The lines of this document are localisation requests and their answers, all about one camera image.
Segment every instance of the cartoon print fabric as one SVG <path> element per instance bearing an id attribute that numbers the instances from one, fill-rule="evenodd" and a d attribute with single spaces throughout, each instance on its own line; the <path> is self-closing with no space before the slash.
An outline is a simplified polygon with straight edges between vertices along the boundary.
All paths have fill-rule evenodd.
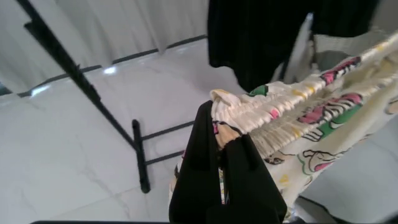
<path id="1" fill-rule="evenodd" d="M 213 90 L 218 148 L 250 135 L 291 208 L 327 167 L 397 114 L 397 72 L 398 33 L 300 83 L 270 83 L 240 96 Z"/>

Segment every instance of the white curtain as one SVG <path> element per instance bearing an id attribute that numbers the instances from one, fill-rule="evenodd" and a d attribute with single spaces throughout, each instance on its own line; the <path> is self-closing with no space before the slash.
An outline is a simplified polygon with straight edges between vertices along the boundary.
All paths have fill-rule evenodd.
<path id="1" fill-rule="evenodd" d="M 81 68 L 206 33 L 208 0 L 30 0 Z M 0 1 L 0 83 L 14 93 L 63 74 L 23 28 L 14 0 Z"/>

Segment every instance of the black metal rack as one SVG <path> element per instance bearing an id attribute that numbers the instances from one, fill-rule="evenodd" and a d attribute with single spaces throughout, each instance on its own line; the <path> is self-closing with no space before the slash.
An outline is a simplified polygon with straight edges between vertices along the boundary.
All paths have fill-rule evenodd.
<path id="1" fill-rule="evenodd" d="M 19 5 L 25 10 L 28 16 L 32 19 L 31 22 L 28 22 L 24 25 L 24 27 L 30 32 L 30 34 L 38 41 L 38 43 L 50 54 L 50 56 L 59 64 L 59 66 L 65 70 L 66 74 L 60 75 L 58 77 L 52 78 L 52 80 L 48 80 L 47 82 L 51 82 L 56 79 L 70 77 L 78 88 L 86 95 L 86 97 L 97 107 L 97 109 L 103 114 L 103 116 L 112 124 L 112 126 L 118 131 L 118 133 L 126 140 L 126 142 L 135 150 L 137 155 L 137 165 L 139 172 L 139 182 L 141 185 L 141 190 L 145 194 L 150 191 L 150 183 L 147 172 L 147 166 L 154 164 L 156 162 L 164 161 L 166 159 L 170 159 L 173 157 L 177 157 L 183 154 L 183 151 L 174 152 L 168 154 L 166 156 L 161 156 L 155 159 L 151 159 L 147 161 L 145 159 L 145 151 L 143 146 L 143 141 L 170 133 L 172 131 L 176 131 L 182 128 L 186 128 L 188 126 L 193 125 L 193 121 L 180 124 L 178 126 L 174 126 L 153 134 L 149 134 L 147 136 L 141 135 L 141 128 L 139 122 L 134 119 L 132 121 L 132 130 L 134 135 L 134 140 L 128 135 L 128 133 L 123 129 L 123 127 L 118 123 L 116 118 L 111 114 L 111 112 L 105 107 L 101 102 L 101 97 L 98 92 L 95 90 L 95 87 L 86 79 L 83 72 L 87 72 L 87 68 L 80 69 L 80 67 L 74 63 L 72 58 L 68 55 L 67 51 L 62 47 L 61 43 L 54 36 L 52 31 L 40 17 L 39 13 L 35 10 L 33 5 L 29 2 L 29 0 L 16 0 Z M 194 37 L 188 40 L 183 40 L 179 43 L 172 44 L 169 47 L 175 47 L 177 45 L 186 44 L 191 41 L 200 40 L 205 38 L 205 35 Z M 151 50 L 148 52 L 139 53 L 138 56 L 144 54 L 150 54 L 156 52 L 156 50 Z M 121 58 L 115 60 L 114 63 L 122 62 L 125 60 L 130 60 L 135 56 L 128 56 L 126 58 Z M 283 64 L 282 70 L 280 71 L 279 77 L 283 77 L 286 72 L 290 56 L 286 58 L 286 61 Z M 94 70 L 97 68 L 101 68 L 100 65 L 89 68 L 90 70 Z"/>

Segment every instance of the rack leg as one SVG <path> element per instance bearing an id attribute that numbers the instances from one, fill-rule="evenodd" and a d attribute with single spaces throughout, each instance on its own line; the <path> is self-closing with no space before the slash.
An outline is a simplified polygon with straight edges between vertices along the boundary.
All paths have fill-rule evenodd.
<path id="1" fill-rule="evenodd" d="M 139 126 L 139 122 L 136 119 L 132 121 L 132 132 L 134 134 L 134 142 L 136 142 L 137 145 L 136 150 L 137 150 L 139 182 L 141 184 L 142 192 L 146 194 L 150 191 L 150 184 L 149 184 L 148 171 L 145 160 L 144 147 L 142 145 L 141 129 Z"/>

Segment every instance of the white tile floor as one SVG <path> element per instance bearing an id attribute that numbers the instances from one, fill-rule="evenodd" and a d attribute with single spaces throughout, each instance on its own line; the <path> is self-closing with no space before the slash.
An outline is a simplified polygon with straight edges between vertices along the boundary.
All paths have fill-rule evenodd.
<path id="1" fill-rule="evenodd" d="M 208 66 L 205 44 L 87 76 L 129 134 L 132 119 L 141 122 L 143 135 L 150 134 L 193 120 L 212 89 L 243 92 L 230 69 Z M 144 195 L 135 152 L 79 89 L 69 79 L 45 88 L 30 98 L 0 98 L 0 223 L 166 221 L 178 158 L 149 166 L 152 190 Z M 304 195 L 349 221 L 376 220 L 397 208 L 397 121 L 336 162 Z M 145 142 L 147 159 L 184 149 L 189 134 L 185 128 Z"/>

